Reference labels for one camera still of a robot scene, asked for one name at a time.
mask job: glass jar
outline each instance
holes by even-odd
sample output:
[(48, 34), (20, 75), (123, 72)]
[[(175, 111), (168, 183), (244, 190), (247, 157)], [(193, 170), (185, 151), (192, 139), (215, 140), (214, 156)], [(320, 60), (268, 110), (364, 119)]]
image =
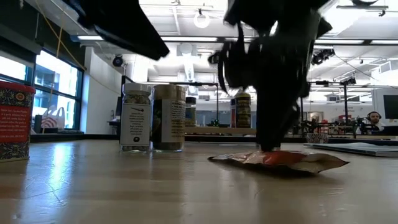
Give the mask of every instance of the glass jar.
[(156, 85), (152, 94), (152, 145), (157, 152), (180, 152), (185, 141), (185, 89)]
[(120, 145), (122, 152), (150, 149), (150, 87), (138, 83), (123, 85)]
[(238, 93), (235, 95), (236, 104), (236, 127), (251, 128), (251, 96), (248, 93)]
[(197, 123), (197, 99), (192, 96), (185, 98), (185, 127), (195, 127)]

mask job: snack bag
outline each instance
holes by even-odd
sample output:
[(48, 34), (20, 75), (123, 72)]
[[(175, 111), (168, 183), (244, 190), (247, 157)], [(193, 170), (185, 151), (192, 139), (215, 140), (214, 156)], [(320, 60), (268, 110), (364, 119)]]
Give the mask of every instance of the snack bag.
[(208, 159), (210, 161), (236, 161), (241, 164), (259, 164), (268, 168), (287, 167), (312, 174), (349, 163), (328, 154), (298, 151), (240, 152)]

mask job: bottle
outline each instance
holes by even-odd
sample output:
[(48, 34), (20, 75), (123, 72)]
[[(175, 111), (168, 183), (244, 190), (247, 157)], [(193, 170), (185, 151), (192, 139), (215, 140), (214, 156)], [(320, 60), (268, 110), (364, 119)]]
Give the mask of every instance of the bottle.
[(185, 127), (196, 126), (197, 99), (192, 96), (185, 98)]
[(251, 128), (251, 96), (241, 92), (235, 95), (236, 103), (236, 127)]

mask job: person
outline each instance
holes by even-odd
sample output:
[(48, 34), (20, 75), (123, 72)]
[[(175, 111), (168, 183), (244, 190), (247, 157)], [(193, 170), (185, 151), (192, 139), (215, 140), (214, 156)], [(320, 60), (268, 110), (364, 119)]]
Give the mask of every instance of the person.
[[(380, 119), (381, 115), (377, 111), (372, 111), (366, 116), (366, 124), (374, 125), (379, 128), (379, 131), (382, 131), (384, 130), (385, 124), (383, 124)], [(356, 134), (361, 134), (361, 129), (359, 127), (356, 129)]]

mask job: yellow cable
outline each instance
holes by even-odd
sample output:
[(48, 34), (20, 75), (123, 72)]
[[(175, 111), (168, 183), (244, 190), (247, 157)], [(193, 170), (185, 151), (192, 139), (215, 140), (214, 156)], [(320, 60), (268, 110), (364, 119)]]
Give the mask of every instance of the yellow cable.
[(57, 32), (54, 30), (54, 28), (51, 26), (51, 23), (49, 22), (49, 20), (46, 18), (46, 16), (44, 15), (44, 12), (42, 10), (42, 8), (39, 6), (39, 3), (37, 2), (37, 0), (35, 0), (37, 7), (39, 8), (40, 13), (43, 15), (44, 20), (46, 21), (46, 23), (49, 25), (51, 31), (53, 32), (53, 34), (57, 37), (58, 39), (58, 46), (60, 45), (60, 43), (62, 44), (62, 47), (68, 52), (69, 56), (71, 56), (71, 58), (76, 62), (77, 65), (79, 65), (79, 67), (81, 69), (83, 69), (84, 71), (86, 71), (86, 68), (84, 66), (81, 65), (81, 63), (79, 63), (79, 61), (72, 55), (72, 53), (68, 50), (67, 46), (65, 46), (65, 44), (62, 42), (60, 36), (57, 35)]
[[(60, 53), (60, 47), (61, 47), (61, 37), (62, 37), (62, 30), (63, 30), (63, 17), (61, 17), (61, 28), (60, 28), (60, 34), (58, 36), (58, 46), (57, 46), (57, 53), (55, 54), (55, 58), (58, 59), (59, 53)], [(55, 74), (56, 72), (54, 71), (54, 76), (52, 78), (52, 83), (51, 83), (51, 91), (50, 91), (50, 98), (49, 98), (49, 107), (47, 108), (47, 111), (50, 111), (50, 104), (52, 101), (52, 94), (54, 91), (54, 83), (55, 83)]]
[[(62, 40), (60, 40), (60, 37), (57, 35), (57, 32), (54, 30), (54, 28), (51, 26), (51, 23), (49, 22), (49, 20), (48, 20), (48, 19), (46, 18), (46, 16), (44, 15), (44, 12), (43, 12), (42, 8), (39, 6), (39, 3), (37, 2), (37, 0), (35, 0), (35, 2), (36, 2), (37, 8), (39, 9), (41, 15), (43, 15), (44, 20), (45, 20), (46, 23), (49, 25), (49, 27), (50, 27), (51, 31), (53, 32), (53, 34), (54, 34), (54, 35), (57, 37), (57, 39), (59, 40), (58, 44), (61, 43), (61, 44), (62, 44), (62, 47), (68, 52), (68, 54), (69, 54), (69, 55), (71, 56), (71, 58), (76, 62), (76, 64), (77, 64), (82, 70), (87, 71), (86, 67), (82, 66), (82, 65), (78, 62), (78, 60), (72, 55), (72, 53), (68, 50), (67, 46), (65, 46), (65, 44), (63, 44)], [(98, 81), (98, 80), (97, 80), (95, 77), (93, 77), (92, 75), (90, 75), (90, 74), (87, 74), (87, 75), (89, 75), (94, 81), (98, 82), (98, 84), (102, 85), (103, 87), (105, 87), (105, 88), (111, 90), (112, 92), (114, 92), (114, 93), (116, 93), (116, 94), (120, 94), (120, 93), (118, 93), (117, 91), (111, 89), (110, 87), (108, 87), (108, 86), (102, 84), (100, 81)]]

